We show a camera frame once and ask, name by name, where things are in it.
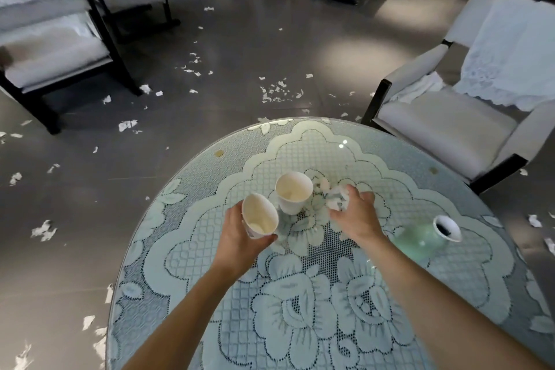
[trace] glass table top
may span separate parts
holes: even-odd
[[[494,323],[555,365],[545,299],[509,235],[472,191],[427,154],[335,119],[259,123],[215,142],[168,182],[143,217],[118,276],[107,363],[119,370],[209,268],[227,208],[251,192],[275,205],[276,179],[376,193],[385,233],[443,214],[463,240],[421,263]],[[321,193],[227,292],[191,369],[435,368],[379,271],[330,222]]]

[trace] white lace tablecloth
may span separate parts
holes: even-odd
[[[421,265],[555,364],[553,321],[537,283],[468,187],[431,157],[374,129],[283,119],[214,143],[153,201],[118,277],[108,368],[120,369],[209,268],[226,209],[250,192],[275,201],[275,181],[289,170],[374,191],[390,237],[449,215],[463,241]],[[227,292],[191,369],[434,368],[379,271],[330,222],[321,193],[284,228]]]

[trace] round table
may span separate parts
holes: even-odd
[[[390,237],[439,214],[453,218],[462,242],[421,266],[555,365],[553,321],[537,282],[499,221],[454,173],[375,129],[303,117],[224,137],[158,194],[118,277],[110,369],[123,366],[208,269],[226,209],[250,192],[275,202],[275,181],[290,170],[374,191]],[[227,292],[191,369],[434,368],[379,271],[329,221],[324,203],[315,191]]]

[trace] white paper cup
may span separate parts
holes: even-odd
[[[281,210],[288,215],[301,212],[313,190],[312,180],[298,171],[285,173],[276,182],[277,201]]]
[[[278,211],[268,199],[258,193],[251,193],[243,200],[241,214],[250,238],[269,236],[278,227]]]

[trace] left hand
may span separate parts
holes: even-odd
[[[239,201],[226,211],[218,249],[211,266],[225,272],[232,283],[245,274],[260,252],[278,238],[275,234],[256,240],[250,238],[243,225],[242,205],[243,201]]]

